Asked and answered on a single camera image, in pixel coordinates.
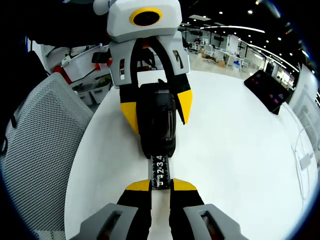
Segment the white wall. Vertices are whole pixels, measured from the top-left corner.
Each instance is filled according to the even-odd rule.
[[[296,89],[290,100],[289,106],[294,111],[294,108],[299,105],[299,98],[303,91],[305,91],[305,94],[309,95],[310,98],[316,99],[317,90],[318,81],[316,76],[304,64],[302,64]]]
[[[255,56],[255,53],[248,48],[246,53],[246,57],[250,59],[250,66],[253,68],[254,65],[260,67],[261,66],[261,59]]]
[[[209,41],[210,41],[210,32],[208,32],[208,31],[201,31],[202,32],[202,37],[200,37],[200,38],[206,38],[206,39],[208,39],[208,42],[206,41],[206,44],[208,44],[209,43]],[[186,37],[186,41],[187,42],[194,42],[195,41],[195,39],[196,38],[199,38],[199,35],[193,35],[193,34],[191,34],[191,32],[190,31],[187,31],[186,33],[185,32],[182,32],[182,36],[185,38]],[[216,48],[219,48],[219,44],[220,44],[220,41],[218,41],[218,40],[216,40],[215,39],[215,36],[216,37],[220,37],[220,35],[219,34],[216,34],[216,33],[212,33],[211,34],[211,42],[210,42],[210,44],[211,45],[214,45]],[[221,41],[221,48],[223,48],[223,49],[226,49],[226,46],[227,46],[227,37],[226,36],[222,36],[222,38],[223,38],[223,41]]]
[[[238,48],[240,58],[244,59],[244,58],[246,57],[247,44],[244,43],[243,41],[242,41],[242,42],[238,41],[238,42],[239,42],[238,45],[241,43],[241,46],[243,47],[243,48],[241,48],[241,49]]]
[[[226,51],[233,54],[238,54],[238,37],[229,34],[226,38]]]

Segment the plastic bin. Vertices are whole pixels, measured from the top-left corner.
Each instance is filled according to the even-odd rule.
[[[94,53],[104,52],[105,48],[96,46],[85,51],[69,61],[65,62],[62,67],[72,82],[84,78],[96,68],[96,64],[92,63]]]
[[[90,89],[94,86],[93,83],[75,86],[72,89],[77,91],[79,98],[84,102],[85,105],[90,106],[94,104],[93,98],[90,94]]]
[[[110,75],[99,78],[94,86],[90,89],[90,93],[97,104],[100,104],[109,92],[112,79]]]
[[[97,87],[95,89],[90,90],[90,93],[92,94],[92,97],[94,98],[97,104],[100,104],[109,92],[110,84],[111,82],[109,82],[109,84],[106,86]]]

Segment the white desk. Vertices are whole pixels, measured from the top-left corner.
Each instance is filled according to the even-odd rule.
[[[234,54],[232,54],[232,53],[230,53],[230,52],[222,51],[222,50],[219,50],[219,49],[215,49],[215,50],[218,51],[218,52],[220,52],[220,53],[222,53],[222,54],[224,54],[224,55],[228,55],[228,56],[229,56],[228,62],[226,63],[227,66],[232,66],[232,65],[230,65],[230,59],[231,59],[231,58],[238,59],[239,64],[240,64],[240,71],[242,71],[242,61],[243,61],[243,58],[238,57],[238,56],[236,56],[236,55],[234,55]]]
[[[138,74],[140,83],[158,78],[165,78],[163,70]],[[286,108],[278,116],[270,113],[243,80],[200,71],[188,78],[193,103],[187,125],[177,117],[171,177],[194,184],[204,203],[237,221],[247,238],[284,239],[302,212],[291,149],[299,134],[297,123]],[[301,137],[304,150],[310,150],[308,137]],[[64,209],[66,239],[79,232],[83,220],[117,203],[129,184],[147,179],[148,163],[139,136],[121,112],[119,90],[113,88],[89,123],[72,165]],[[315,158],[308,171],[313,192]],[[169,191],[152,192],[149,239],[172,239],[169,204]]]

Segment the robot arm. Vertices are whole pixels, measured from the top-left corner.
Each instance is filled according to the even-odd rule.
[[[179,1],[95,0],[93,6],[97,14],[108,11],[106,31],[112,39],[109,44],[112,57],[110,73],[113,85],[120,88],[120,104],[124,116],[133,130],[140,134],[142,149],[147,158],[157,155],[171,157],[176,147],[176,119],[170,118],[169,109],[174,105],[181,121],[186,124],[192,104],[192,91],[186,75],[190,71],[188,53],[183,48],[181,32],[177,31],[182,22]],[[161,86],[158,83],[156,87],[153,85],[139,90],[137,62],[146,42],[160,58],[167,82],[163,82]],[[158,94],[164,88],[172,97]],[[147,94],[146,89],[154,94]],[[157,104],[146,107],[141,94],[148,95],[148,100]],[[145,121],[147,118],[154,122],[157,115],[163,112],[161,106],[165,106],[165,114],[169,119],[162,122],[165,126],[161,129],[171,130],[173,137],[170,140],[159,137],[166,136],[167,132],[159,135],[153,131],[158,126]]]

